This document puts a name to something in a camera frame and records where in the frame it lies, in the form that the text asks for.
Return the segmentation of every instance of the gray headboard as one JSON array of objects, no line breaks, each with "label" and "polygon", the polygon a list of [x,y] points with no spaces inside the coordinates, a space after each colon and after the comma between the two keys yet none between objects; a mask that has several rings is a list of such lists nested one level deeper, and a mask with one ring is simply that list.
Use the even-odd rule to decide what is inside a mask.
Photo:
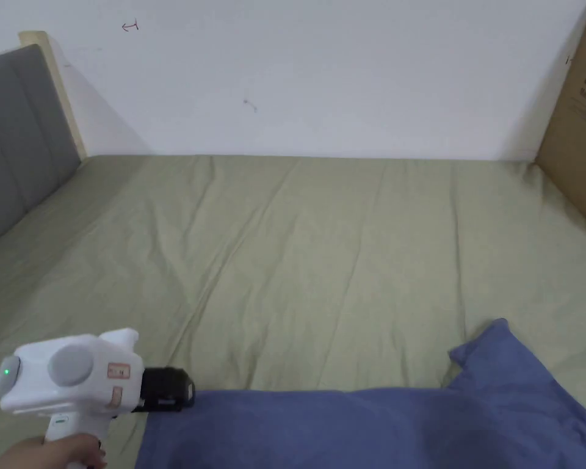
[{"label": "gray headboard", "polygon": [[39,46],[0,55],[0,235],[80,163]]}]

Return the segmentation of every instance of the blue fabric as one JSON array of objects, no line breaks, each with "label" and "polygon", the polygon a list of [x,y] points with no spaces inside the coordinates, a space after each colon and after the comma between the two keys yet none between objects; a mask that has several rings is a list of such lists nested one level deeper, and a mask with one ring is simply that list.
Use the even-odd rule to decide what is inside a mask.
[{"label": "blue fabric", "polygon": [[210,391],[148,417],[137,469],[583,468],[586,410],[494,321],[444,389]]}]

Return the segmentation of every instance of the handwritten mark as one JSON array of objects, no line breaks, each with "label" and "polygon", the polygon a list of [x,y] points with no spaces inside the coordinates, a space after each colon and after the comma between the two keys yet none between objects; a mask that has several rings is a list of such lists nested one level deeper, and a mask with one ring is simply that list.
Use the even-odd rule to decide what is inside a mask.
[{"label": "handwritten mark", "polygon": [[121,28],[122,28],[124,31],[126,31],[126,32],[128,32],[128,28],[129,28],[129,27],[136,27],[136,28],[137,28],[137,31],[139,30],[139,27],[137,26],[137,19],[136,19],[136,18],[135,18],[135,24],[130,24],[130,25],[128,25],[128,26],[127,26],[127,25],[126,25],[126,23],[123,23],[123,24],[121,25]]},{"label": "handwritten mark", "polygon": [[243,100],[243,104],[245,104],[246,106],[250,106],[253,110],[255,110],[255,112],[258,112],[258,107],[256,107],[253,103],[251,103],[248,100]]}]

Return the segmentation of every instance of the device handle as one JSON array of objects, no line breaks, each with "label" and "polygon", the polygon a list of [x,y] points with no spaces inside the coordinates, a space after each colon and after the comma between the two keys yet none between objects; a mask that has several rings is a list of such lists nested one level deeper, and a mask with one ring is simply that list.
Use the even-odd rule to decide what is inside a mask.
[{"label": "device handle", "polygon": [[[111,417],[105,415],[88,415],[79,412],[54,414],[50,419],[45,441],[53,442],[76,434],[93,435],[99,441],[106,439],[109,433]],[[80,463],[70,463],[67,469],[86,469]]]}]

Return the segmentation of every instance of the gray circular button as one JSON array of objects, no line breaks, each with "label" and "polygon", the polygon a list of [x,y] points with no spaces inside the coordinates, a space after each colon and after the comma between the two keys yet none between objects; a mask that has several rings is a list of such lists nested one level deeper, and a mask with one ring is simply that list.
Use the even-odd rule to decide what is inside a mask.
[{"label": "gray circular button", "polygon": [[48,363],[48,372],[58,386],[76,386],[85,381],[93,369],[93,357],[82,345],[65,345]]}]

